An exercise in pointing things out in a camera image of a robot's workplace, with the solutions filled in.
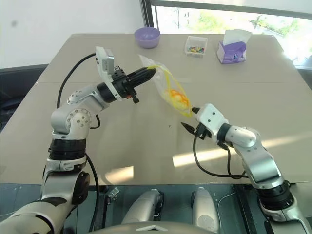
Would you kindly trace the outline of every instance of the white wall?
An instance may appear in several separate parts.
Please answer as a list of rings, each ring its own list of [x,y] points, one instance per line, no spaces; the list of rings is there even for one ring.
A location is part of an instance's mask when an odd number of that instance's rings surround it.
[[[133,33],[139,0],[0,0],[0,68],[49,63],[72,33]]]

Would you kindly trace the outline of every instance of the robotic arm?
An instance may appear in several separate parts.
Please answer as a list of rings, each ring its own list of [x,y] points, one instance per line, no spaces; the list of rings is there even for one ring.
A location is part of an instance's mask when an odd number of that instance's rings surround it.
[[[84,172],[86,138],[94,116],[109,103],[124,98],[139,102],[134,90],[150,80],[156,69],[141,68],[128,75],[110,50],[96,47],[97,69],[104,80],[75,90],[51,116],[53,139],[46,162],[40,199],[31,202],[0,224],[1,233],[58,234],[70,212],[88,195],[90,176]]]
[[[193,110],[200,122],[195,133],[198,137],[203,139],[208,135],[214,143],[225,143],[241,156],[246,174],[257,190],[262,211],[277,222],[297,220],[307,234],[312,234],[272,155],[263,147],[259,132],[230,125],[212,104]]]

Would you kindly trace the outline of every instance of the plastic bag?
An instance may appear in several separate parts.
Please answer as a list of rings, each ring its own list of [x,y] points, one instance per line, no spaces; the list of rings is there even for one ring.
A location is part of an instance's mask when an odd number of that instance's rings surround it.
[[[161,97],[184,116],[191,117],[191,102],[186,96],[183,87],[173,77],[169,69],[165,65],[143,55],[139,56],[144,67],[157,69],[152,80]]]

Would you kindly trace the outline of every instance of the table surface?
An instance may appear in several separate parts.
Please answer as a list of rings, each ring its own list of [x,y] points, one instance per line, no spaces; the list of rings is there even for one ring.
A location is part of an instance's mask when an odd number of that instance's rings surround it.
[[[112,49],[115,65],[126,73],[142,67],[138,54],[165,64],[193,106],[213,103],[231,124],[257,129],[285,179],[311,181],[312,91],[284,56],[277,40],[252,35],[247,43],[247,60],[222,65],[216,51],[223,35],[200,36],[208,38],[203,58],[184,54],[187,35],[162,35],[154,49],[140,48],[131,34],[72,35],[0,134],[0,182],[41,184],[52,140],[50,116],[60,84],[77,61],[95,51],[95,46]],[[72,74],[62,101],[73,90],[100,82],[91,58]],[[87,153],[101,184],[249,182],[200,171],[193,158],[193,136],[180,124],[183,121],[197,126],[196,120],[182,116],[162,100],[151,81],[136,91],[138,104],[131,100],[111,103],[99,114],[101,127],[91,130],[87,138]],[[226,151],[209,139],[198,141],[197,151],[203,167],[226,173]],[[243,171],[236,154],[231,169],[233,173]]]

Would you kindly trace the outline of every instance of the purple tissue box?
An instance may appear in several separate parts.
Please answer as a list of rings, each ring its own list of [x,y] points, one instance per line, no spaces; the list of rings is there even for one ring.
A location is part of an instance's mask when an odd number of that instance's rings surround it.
[[[223,45],[220,41],[216,54],[222,64],[243,62],[246,60],[246,43],[239,41]]]

